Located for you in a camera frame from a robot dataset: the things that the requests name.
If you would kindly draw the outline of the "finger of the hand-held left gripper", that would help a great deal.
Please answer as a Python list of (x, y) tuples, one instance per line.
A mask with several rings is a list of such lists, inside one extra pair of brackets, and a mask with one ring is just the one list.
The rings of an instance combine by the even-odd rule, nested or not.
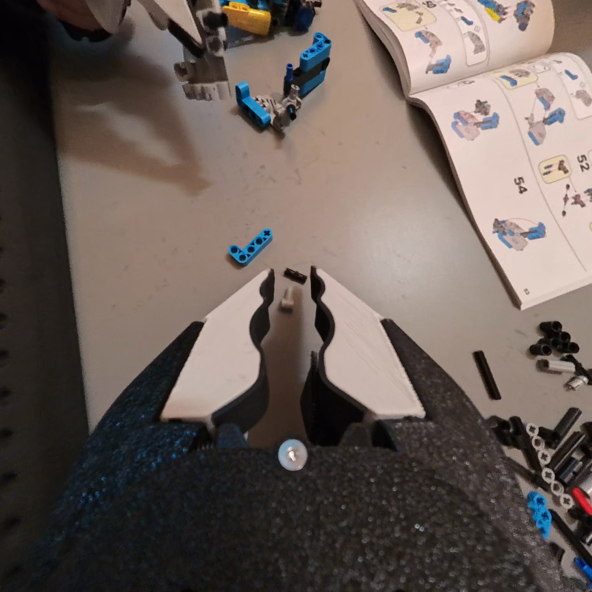
[(194, 56), (202, 56), (204, 42), (189, 1), (139, 1), (157, 28), (169, 32)]

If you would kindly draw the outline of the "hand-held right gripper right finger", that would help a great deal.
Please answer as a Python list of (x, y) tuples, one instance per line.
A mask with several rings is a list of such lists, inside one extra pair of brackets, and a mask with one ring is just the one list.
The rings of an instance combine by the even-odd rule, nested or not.
[(327, 272), (310, 270), (314, 326), (322, 344), (311, 352), (301, 394), (307, 440), (338, 445), (351, 425), (424, 420), (425, 406), (387, 331), (390, 319), (377, 313)]

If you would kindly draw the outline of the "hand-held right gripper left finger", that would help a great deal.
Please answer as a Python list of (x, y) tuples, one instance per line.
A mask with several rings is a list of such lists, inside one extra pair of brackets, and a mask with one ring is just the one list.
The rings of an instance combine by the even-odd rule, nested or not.
[(269, 381), (262, 341), (274, 288), (274, 270), (265, 269), (206, 315), (160, 421), (255, 425), (263, 417)]

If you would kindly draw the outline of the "grey panel with connectors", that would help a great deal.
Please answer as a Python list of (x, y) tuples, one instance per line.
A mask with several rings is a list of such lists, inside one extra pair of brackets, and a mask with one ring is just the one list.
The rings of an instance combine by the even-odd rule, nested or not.
[(195, 13), (201, 44), (182, 41), (183, 60), (175, 65), (189, 100), (224, 101), (230, 98), (226, 68), (228, 17), (219, 4), (201, 8)]

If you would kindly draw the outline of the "blue grey brick assembly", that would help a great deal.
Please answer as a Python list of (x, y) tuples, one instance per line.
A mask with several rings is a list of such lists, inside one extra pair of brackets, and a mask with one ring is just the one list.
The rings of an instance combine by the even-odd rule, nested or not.
[(289, 104), (287, 98), (280, 101), (273, 95), (254, 97), (245, 81), (235, 86), (235, 96), (243, 114), (262, 130), (271, 127), (276, 131), (282, 131), (295, 120), (297, 115), (296, 107)]

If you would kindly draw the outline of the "blue angled beam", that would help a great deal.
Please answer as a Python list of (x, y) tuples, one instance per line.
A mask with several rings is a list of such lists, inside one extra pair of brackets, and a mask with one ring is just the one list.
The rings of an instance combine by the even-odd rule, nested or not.
[(266, 248), (273, 240), (273, 232), (270, 228), (264, 228), (246, 246), (239, 247), (231, 245), (228, 248), (228, 255), (241, 267), (247, 266)]

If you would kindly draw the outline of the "blue beams black axle assembly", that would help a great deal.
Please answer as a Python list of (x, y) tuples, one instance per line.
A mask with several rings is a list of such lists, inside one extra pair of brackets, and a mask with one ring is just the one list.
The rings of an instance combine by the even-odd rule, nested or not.
[(298, 95), (304, 98), (312, 90), (324, 82), (326, 70), (330, 63), (332, 42), (323, 33), (313, 36), (313, 43), (300, 54), (300, 63), (296, 67), (286, 64), (283, 94), (287, 97), (292, 86), (298, 87)]

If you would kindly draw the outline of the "pile of small brick parts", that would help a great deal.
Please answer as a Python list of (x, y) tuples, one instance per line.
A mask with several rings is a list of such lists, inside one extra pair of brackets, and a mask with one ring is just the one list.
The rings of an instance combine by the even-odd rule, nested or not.
[[(541, 322), (539, 337), (528, 355), (544, 374), (566, 377), (564, 389), (574, 393), (591, 386), (591, 368), (577, 356), (579, 344), (558, 320)], [(556, 531), (573, 555), (571, 578), (580, 591), (591, 591), (591, 421), (579, 407), (569, 407), (552, 427), (528, 423), (519, 416), (490, 416), (486, 424), (506, 449), (518, 450), (523, 462), (508, 461), (531, 490), (525, 502), (544, 547), (559, 566), (565, 548), (551, 540)]]

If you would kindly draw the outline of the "grey desk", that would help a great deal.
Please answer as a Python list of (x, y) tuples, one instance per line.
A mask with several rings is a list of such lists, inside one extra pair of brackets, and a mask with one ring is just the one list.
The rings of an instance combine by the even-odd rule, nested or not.
[[(425, 110), (352, 1), (323, 2), (327, 79), (285, 135), (186, 99), (182, 46), (134, 2), (106, 41), (52, 26), (53, 99), (86, 408), (41, 591), (578, 591), (482, 417), (538, 420), (524, 359), (565, 321), (590, 366), (591, 288), (520, 312)], [(247, 266), (228, 255), (264, 228)], [(377, 313), (424, 420), (307, 440), (310, 270)], [(265, 269), (269, 402), (255, 425), (160, 421), (213, 309)], [(307, 275), (304, 285), (286, 268)], [(285, 289), (297, 290), (283, 313)]]

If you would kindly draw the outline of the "person's left hand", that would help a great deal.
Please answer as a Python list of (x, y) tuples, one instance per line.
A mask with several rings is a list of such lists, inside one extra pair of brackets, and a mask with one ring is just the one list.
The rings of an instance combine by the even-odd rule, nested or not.
[(100, 25), (86, 1), (35, 1), (35, 3), (52, 17), (88, 33), (105, 33), (106, 30)]

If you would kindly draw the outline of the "blue yellow brick vehicle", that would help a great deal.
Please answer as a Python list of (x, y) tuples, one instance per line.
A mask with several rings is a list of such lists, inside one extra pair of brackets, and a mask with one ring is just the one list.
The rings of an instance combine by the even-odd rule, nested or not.
[(227, 17), (227, 48), (307, 33), (322, 1), (221, 1)]

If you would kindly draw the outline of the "open instruction booklet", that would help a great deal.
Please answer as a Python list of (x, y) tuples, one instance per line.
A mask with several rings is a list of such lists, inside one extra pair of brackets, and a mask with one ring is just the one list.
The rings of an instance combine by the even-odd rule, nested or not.
[(591, 285), (591, 70), (552, 1), (356, 1), (520, 310)]

